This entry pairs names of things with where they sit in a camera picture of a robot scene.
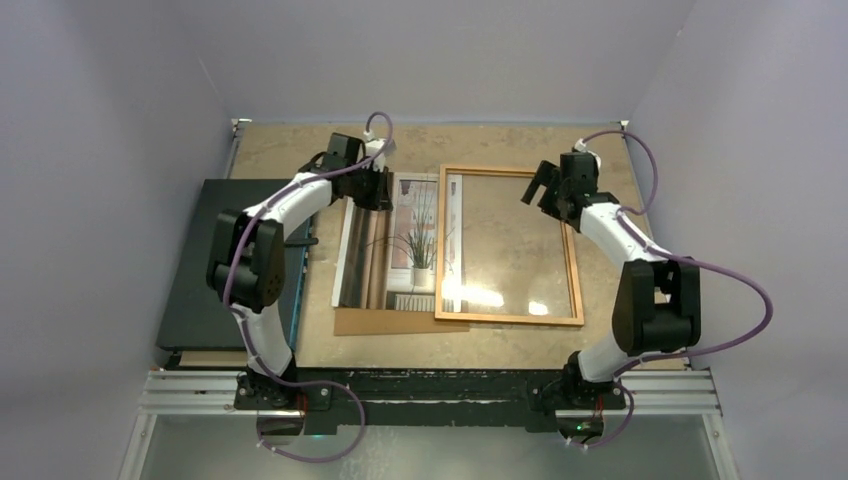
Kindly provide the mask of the plant photo print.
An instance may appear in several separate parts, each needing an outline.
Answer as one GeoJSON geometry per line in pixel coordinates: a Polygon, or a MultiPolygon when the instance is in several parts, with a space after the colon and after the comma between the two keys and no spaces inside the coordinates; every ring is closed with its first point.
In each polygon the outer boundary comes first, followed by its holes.
{"type": "Polygon", "coordinates": [[[393,173],[392,209],[348,200],[331,306],[408,312],[436,310],[439,176],[393,173]]]}

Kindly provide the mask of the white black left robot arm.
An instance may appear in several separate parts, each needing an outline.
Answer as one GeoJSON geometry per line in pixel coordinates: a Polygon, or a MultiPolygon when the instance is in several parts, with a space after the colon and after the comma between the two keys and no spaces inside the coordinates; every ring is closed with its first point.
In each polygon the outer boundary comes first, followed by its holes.
{"type": "Polygon", "coordinates": [[[286,374],[294,354],[277,307],[286,276],[285,243],[306,220],[341,198],[367,210],[390,210],[386,160],[394,149],[393,138],[371,131],[362,138],[334,133],[327,148],[281,190],[246,209],[217,215],[206,283],[235,318],[247,365],[264,376],[259,395],[272,408],[287,408],[298,395],[298,382],[286,374]]]}

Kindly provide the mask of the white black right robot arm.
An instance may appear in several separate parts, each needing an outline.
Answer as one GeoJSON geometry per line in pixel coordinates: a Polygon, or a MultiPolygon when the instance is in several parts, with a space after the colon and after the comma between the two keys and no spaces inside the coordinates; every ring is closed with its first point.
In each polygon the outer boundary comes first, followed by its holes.
{"type": "Polygon", "coordinates": [[[701,337],[699,268],[657,247],[600,190],[599,173],[595,154],[564,153],[558,163],[540,162],[521,198],[590,239],[620,270],[609,334],[572,353],[563,369],[560,392],[576,407],[611,392],[629,362],[676,353],[701,337]]]}

